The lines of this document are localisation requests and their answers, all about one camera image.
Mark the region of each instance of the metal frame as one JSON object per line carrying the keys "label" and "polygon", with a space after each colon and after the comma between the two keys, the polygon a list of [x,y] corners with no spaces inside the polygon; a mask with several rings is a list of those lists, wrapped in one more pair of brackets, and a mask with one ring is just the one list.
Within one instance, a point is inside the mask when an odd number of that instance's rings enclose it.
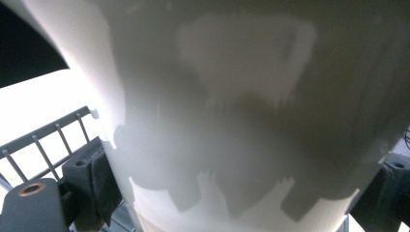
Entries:
{"label": "metal frame", "polygon": [[[67,160],[70,159],[71,155],[73,154],[69,143],[67,142],[66,137],[63,134],[62,128],[77,121],[79,125],[81,126],[81,130],[83,132],[83,135],[85,137],[85,140],[87,143],[90,142],[90,139],[88,137],[87,131],[84,127],[84,124],[82,123],[81,118],[90,114],[90,109],[87,106],[83,106],[79,108],[78,110],[55,120],[54,122],[51,122],[37,130],[31,131],[3,146],[0,146],[0,160],[3,158],[6,158],[10,165],[13,167],[15,172],[18,174],[18,176],[21,178],[21,180],[26,183],[28,181],[34,180],[34,179],[39,179],[45,176],[46,174],[52,172],[54,175],[55,179],[58,181],[60,180],[60,177],[58,176],[57,172],[55,169],[59,166],[61,166],[63,163],[65,163]],[[68,155],[60,160],[58,160],[55,163],[51,163],[47,154],[45,153],[45,150],[42,147],[42,144],[40,143],[40,139],[54,133],[58,132],[60,134],[60,138],[64,143],[64,146],[66,147],[68,151]],[[34,176],[31,179],[27,179],[27,177],[24,175],[23,171],[18,167],[17,163],[15,163],[15,160],[11,156],[11,154],[31,145],[31,144],[36,144],[37,148],[39,149],[40,153],[42,154],[45,162],[47,163],[48,168],[45,169],[44,171],[40,172],[36,176]],[[0,186],[2,186],[4,189],[7,191],[10,191],[13,187],[10,185],[10,183],[6,180],[6,178],[0,173]]]}

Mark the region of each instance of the metal railing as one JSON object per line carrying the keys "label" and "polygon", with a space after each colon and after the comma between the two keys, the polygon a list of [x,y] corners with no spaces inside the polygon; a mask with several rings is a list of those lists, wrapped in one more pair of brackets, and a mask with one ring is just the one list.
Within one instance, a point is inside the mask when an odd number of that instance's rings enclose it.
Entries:
{"label": "metal railing", "polygon": [[[83,106],[79,108],[78,110],[58,119],[55,120],[54,122],[51,122],[37,130],[31,131],[3,146],[0,146],[0,160],[3,158],[6,158],[10,165],[13,167],[15,172],[18,174],[18,176],[21,178],[21,180],[25,183],[29,180],[34,180],[34,179],[39,179],[45,176],[48,173],[52,173],[54,178],[58,181],[60,180],[60,177],[58,176],[56,172],[56,168],[61,166],[63,163],[65,163],[72,155],[72,149],[69,146],[69,143],[67,142],[66,136],[64,135],[62,128],[77,121],[79,125],[81,126],[82,133],[85,137],[85,140],[90,142],[90,139],[88,137],[87,131],[84,127],[84,124],[82,122],[82,117],[90,114],[90,110],[87,106]],[[51,163],[50,159],[48,158],[47,154],[45,153],[45,150],[42,146],[42,143],[40,142],[40,139],[54,133],[58,132],[60,135],[61,140],[64,143],[64,146],[66,147],[68,151],[68,155],[63,157],[62,159],[56,161],[55,163]],[[40,153],[43,156],[44,161],[46,162],[48,168],[40,172],[39,174],[35,175],[34,177],[27,179],[27,177],[24,175],[23,171],[19,168],[17,163],[15,163],[15,160],[12,157],[12,154],[31,145],[31,144],[36,144],[37,148],[39,149]],[[0,173],[0,185],[6,189],[7,191],[11,190],[13,187],[10,185],[10,183],[6,180],[6,178]]]}

